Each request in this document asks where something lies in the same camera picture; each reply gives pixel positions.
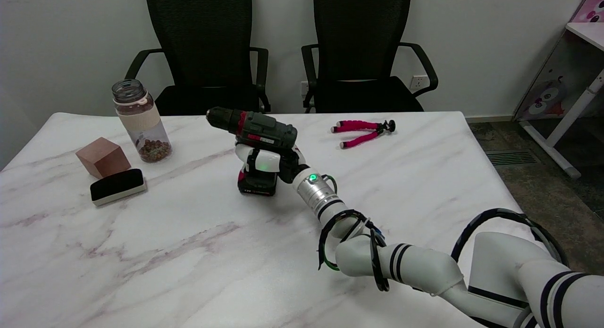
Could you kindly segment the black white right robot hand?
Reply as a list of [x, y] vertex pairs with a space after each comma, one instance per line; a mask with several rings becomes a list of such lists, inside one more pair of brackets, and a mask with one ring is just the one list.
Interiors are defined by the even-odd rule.
[[245, 173], [257, 171], [275, 175], [285, 184], [291, 184], [295, 176], [302, 171], [300, 166], [306, 165], [305, 157], [296, 145], [281, 155], [278, 152], [255, 149], [243, 143], [236, 143], [235, 153], [243, 162], [239, 179], [243, 179]]

